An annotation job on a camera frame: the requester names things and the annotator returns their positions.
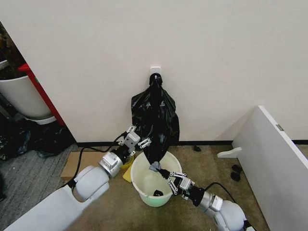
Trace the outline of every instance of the gray cloth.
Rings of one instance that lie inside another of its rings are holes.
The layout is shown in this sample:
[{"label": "gray cloth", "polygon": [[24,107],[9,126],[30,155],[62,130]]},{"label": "gray cloth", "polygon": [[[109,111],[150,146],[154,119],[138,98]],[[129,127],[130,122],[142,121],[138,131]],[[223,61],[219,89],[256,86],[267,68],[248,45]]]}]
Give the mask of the gray cloth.
[{"label": "gray cloth", "polygon": [[158,172],[157,170],[158,170],[158,169],[160,170],[161,168],[162,168],[162,167],[161,167],[160,163],[157,162],[157,161],[155,161],[154,163],[152,163],[152,164],[150,165],[150,167],[149,167],[149,169],[152,170],[152,171],[154,171],[154,172]]}]

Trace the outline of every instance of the black baseboard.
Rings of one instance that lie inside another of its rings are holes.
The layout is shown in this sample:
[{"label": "black baseboard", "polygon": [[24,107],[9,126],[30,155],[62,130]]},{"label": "black baseboard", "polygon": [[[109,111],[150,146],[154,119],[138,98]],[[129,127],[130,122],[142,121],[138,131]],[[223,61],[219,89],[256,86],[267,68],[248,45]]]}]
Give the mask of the black baseboard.
[{"label": "black baseboard", "polygon": [[[293,140],[294,144],[307,144],[308,140]],[[101,146],[110,146],[111,141],[106,142],[78,142],[78,147],[101,147]],[[231,145],[232,141],[179,141],[175,145],[184,146],[184,145]]]},{"label": "black baseboard", "polygon": [[308,144],[308,140],[292,140],[295,144]]}]

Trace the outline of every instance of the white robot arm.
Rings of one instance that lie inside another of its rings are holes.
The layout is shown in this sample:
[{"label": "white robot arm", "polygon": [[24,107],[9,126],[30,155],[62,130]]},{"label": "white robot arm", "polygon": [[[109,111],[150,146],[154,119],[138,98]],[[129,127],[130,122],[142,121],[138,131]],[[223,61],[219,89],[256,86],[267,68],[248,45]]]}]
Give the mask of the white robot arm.
[{"label": "white robot arm", "polygon": [[107,152],[99,162],[99,167],[88,166],[74,179],[21,216],[5,231],[63,231],[67,229],[93,201],[109,188],[109,178],[114,177],[130,155],[135,154],[135,146],[144,148],[151,141],[140,137],[130,126],[124,133],[119,148]]},{"label": "white robot arm", "polygon": [[254,231],[243,210],[236,203],[223,200],[203,188],[196,187],[185,173],[169,173],[167,182],[174,195],[182,194],[183,199],[191,199],[194,206],[201,208],[205,214],[213,218],[220,231]]}]

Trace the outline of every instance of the plastic bucket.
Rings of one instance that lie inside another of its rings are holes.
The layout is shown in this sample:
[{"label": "plastic bucket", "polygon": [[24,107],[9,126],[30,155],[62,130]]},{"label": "plastic bucket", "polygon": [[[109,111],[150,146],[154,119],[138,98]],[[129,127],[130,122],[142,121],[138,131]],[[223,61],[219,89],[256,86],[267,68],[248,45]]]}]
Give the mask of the plastic bucket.
[{"label": "plastic bucket", "polygon": [[[177,158],[170,152],[166,152],[160,161],[163,169],[168,171],[182,172],[181,165]],[[131,167],[131,181],[138,191],[141,199],[149,206],[159,207],[167,203],[172,196],[172,191],[160,173],[151,171],[150,164],[144,153],[137,156]],[[163,196],[153,196],[155,190],[163,192]]]}]

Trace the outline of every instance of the plastic bag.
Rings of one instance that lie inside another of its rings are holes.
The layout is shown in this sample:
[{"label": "plastic bag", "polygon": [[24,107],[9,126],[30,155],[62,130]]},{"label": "plastic bag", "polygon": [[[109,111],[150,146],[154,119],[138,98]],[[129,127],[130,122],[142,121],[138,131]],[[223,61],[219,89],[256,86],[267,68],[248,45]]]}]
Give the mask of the plastic bag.
[{"label": "plastic bag", "polygon": [[162,88],[162,78],[152,74],[150,86],[144,92],[131,99],[132,124],[141,137],[151,139],[151,145],[145,147],[144,154],[149,163],[160,161],[169,146],[179,141],[179,118],[171,96]]}]

